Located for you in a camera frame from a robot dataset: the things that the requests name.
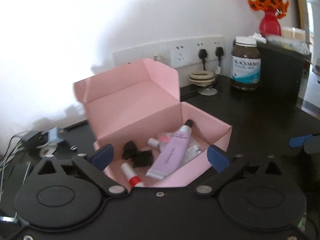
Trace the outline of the white red lip balm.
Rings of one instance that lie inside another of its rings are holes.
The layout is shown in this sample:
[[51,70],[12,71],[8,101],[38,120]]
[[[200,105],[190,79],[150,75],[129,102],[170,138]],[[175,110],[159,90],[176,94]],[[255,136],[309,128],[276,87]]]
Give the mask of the white red lip balm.
[[123,163],[121,165],[121,170],[125,177],[127,178],[129,185],[131,187],[144,187],[143,181],[140,179],[138,174],[134,171],[133,167],[129,163]]

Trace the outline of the purple cream tube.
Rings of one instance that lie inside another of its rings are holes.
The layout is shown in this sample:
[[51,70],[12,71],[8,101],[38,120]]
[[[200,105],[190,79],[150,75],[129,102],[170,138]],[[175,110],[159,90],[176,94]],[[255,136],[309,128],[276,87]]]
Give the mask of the purple cream tube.
[[172,135],[164,150],[147,171],[147,177],[162,180],[179,168],[189,145],[193,123],[193,120],[188,119]]

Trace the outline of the small pink cosmetic bottle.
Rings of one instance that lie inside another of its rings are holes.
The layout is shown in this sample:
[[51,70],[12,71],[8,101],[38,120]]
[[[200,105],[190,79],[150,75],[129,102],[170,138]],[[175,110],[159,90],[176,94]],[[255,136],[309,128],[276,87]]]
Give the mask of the small pink cosmetic bottle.
[[147,142],[148,146],[157,149],[159,153],[163,152],[169,141],[171,140],[172,133],[161,135],[158,139],[150,138]]

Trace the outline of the pink cardboard box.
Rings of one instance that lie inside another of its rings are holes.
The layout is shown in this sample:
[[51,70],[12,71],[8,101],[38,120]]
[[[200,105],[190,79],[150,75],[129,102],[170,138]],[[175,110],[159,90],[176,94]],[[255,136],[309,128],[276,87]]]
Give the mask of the pink cardboard box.
[[74,84],[74,93],[85,109],[96,138],[94,148],[114,148],[112,163],[104,172],[129,187],[121,170],[123,146],[134,141],[147,150],[148,140],[174,132],[187,120],[193,121],[192,136],[201,153],[162,180],[146,176],[147,168],[136,172],[147,187],[183,187],[204,174],[210,163],[207,148],[227,150],[232,127],[218,118],[180,101],[178,72],[160,62],[143,59],[118,66]]

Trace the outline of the light blue charger plug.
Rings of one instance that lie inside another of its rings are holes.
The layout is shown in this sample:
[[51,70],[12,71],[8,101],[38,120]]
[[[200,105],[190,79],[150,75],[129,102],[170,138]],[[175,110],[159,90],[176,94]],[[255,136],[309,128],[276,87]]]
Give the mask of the light blue charger plug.
[[63,138],[64,130],[59,127],[54,127],[48,131],[48,143],[59,144],[64,141]]

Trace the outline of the white round disc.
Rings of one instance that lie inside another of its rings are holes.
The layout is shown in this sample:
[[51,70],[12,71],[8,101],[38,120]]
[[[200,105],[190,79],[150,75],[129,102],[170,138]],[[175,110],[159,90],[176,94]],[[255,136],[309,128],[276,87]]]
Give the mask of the white round disc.
[[57,148],[58,144],[49,144],[40,149],[39,155],[41,158],[52,157]]

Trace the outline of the black power adapter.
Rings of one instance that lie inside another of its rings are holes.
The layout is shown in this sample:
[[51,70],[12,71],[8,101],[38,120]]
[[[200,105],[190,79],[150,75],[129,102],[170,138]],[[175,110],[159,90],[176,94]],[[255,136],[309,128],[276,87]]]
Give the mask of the black power adapter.
[[34,150],[48,145],[48,139],[44,131],[30,131],[22,136],[20,142],[26,150]]

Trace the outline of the brown supplement bottle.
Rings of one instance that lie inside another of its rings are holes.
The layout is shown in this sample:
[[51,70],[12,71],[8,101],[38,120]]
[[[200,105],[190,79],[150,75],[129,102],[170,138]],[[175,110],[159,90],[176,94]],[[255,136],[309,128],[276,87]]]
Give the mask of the brown supplement bottle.
[[260,82],[261,54],[252,37],[237,36],[232,56],[232,86],[241,90],[255,90]]

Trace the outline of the black plug right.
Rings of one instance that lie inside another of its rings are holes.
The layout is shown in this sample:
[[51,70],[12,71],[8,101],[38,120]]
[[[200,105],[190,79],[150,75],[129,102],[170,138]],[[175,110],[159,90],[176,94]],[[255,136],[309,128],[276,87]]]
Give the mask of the black plug right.
[[221,74],[221,61],[224,56],[224,49],[222,47],[217,47],[215,55],[218,59],[218,66],[215,68],[215,74],[219,76]]

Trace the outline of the black plug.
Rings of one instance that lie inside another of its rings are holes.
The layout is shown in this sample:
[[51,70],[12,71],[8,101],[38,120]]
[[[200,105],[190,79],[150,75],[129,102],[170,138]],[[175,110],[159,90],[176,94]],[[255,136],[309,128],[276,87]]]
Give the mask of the black plug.
[[199,59],[202,62],[203,70],[206,71],[206,58],[208,57],[208,53],[205,49],[200,49],[198,53]]
[[215,74],[219,76],[221,74],[221,61],[224,56],[224,49],[222,47],[217,47],[215,55],[218,59],[218,66],[215,68]]

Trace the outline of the black plug left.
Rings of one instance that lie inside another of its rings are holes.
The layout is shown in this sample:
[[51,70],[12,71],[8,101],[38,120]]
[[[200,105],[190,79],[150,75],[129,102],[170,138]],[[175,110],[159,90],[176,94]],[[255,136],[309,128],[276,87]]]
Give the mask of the black plug left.
[[200,49],[198,53],[199,59],[202,62],[203,70],[206,71],[206,58],[208,57],[208,53],[205,49]]

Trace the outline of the red vase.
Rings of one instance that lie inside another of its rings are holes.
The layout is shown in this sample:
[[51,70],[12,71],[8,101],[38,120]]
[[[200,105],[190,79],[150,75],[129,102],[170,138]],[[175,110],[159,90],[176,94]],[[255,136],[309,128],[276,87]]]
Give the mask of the red vase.
[[265,15],[259,24],[259,33],[266,37],[268,35],[281,36],[281,26],[276,18],[276,11],[272,8],[264,11]]

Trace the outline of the white wall socket panel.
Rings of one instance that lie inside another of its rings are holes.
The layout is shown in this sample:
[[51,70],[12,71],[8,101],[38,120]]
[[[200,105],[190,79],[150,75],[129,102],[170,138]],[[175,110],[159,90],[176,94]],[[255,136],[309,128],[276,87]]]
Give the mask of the white wall socket panel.
[[217,59],[216,48],[224,46],[225,38],[221,35],[214,35],[145,44],[116,51],[112,56],[116,66],[148,58],[160,61],[172,68],[180,68],[201,63],[199,58],[201,49],[207,52],[207,62],[215,61]]

